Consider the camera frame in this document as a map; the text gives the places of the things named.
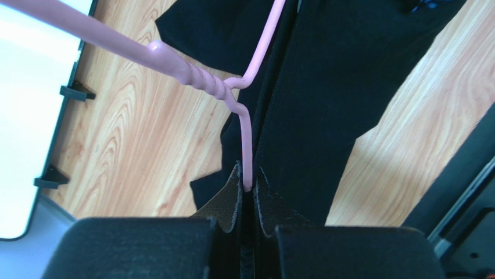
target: black garment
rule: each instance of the black garment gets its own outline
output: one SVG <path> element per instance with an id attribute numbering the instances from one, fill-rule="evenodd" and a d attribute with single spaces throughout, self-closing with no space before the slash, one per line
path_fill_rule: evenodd
<path id="1" fill-rule="evenodd" d="M 464 2 L 438 1 L 411 13 L 411 0 L 303 0 L 296 14 L 297 0 L 288 0 L 263 69 L 239 95 L 253 119 L 254 169 L 262 167 L 299 213 L 325 223 L 354 141 L 378 123 Z M 172 47 L 242 74 L 271 5 L 179 0 L 156 23 Z M 191 184 L 198 207 L 241 158 L 237 116 L 229 117 L 221 142 L 223 170 Z"/>

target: gray surface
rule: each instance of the gray surface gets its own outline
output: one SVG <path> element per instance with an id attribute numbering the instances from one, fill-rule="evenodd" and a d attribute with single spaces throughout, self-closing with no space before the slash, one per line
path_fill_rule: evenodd
<path id="1" fill-rule="evenodd" d="M 0 241 L 0 277 L 41 278 L 63 234 L 74 222 L 57 204 L 40 195 L 27 234 L 15 241 Z"/>

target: light wood tabletop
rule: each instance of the light wood tabletop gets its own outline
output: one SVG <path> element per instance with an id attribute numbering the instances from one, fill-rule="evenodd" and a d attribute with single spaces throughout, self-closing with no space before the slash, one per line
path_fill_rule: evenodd
<path id="1" fill-rule="evenodd" d="M 173 2 L 99 1 L 95 17 L 148 44 Z M 189 182 L 221 166 L 224 104 L 91 45 L 76 79 L 97 97 L 69 103 L 54 163 L 70 182 L 46 193 L 77 218 L 194 213 Z M 356 142 L 327 224 L 399 226 L 493 102 L 495 1 L 468 0 Z"/>

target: clothes hanger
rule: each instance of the clothes hanger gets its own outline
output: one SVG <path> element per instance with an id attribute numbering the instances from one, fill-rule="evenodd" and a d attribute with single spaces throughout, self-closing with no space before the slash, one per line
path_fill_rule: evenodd
<path id="1" fill-rule="evenodd" d="M 244 75 L 222 81 L 219 77 L 183 60 L 164 42 L 152 41 L 148 46 L 124 36 L 107 25 L 89 17 L 58 0 L 0 0 L 0 3 L 35 19 L 70 33 L 135 63 L 176 78 L 183 85 L 212 95 L 225 102 L 239 116 L 242 137 L 242 182 L 245 192 L 253 186 L 253 147 L 251 120 L 248 109 L 238 103 L 232 89 L 251 85 L 267 52 L 285 0 L 275 0 L 254 55 Z"/>

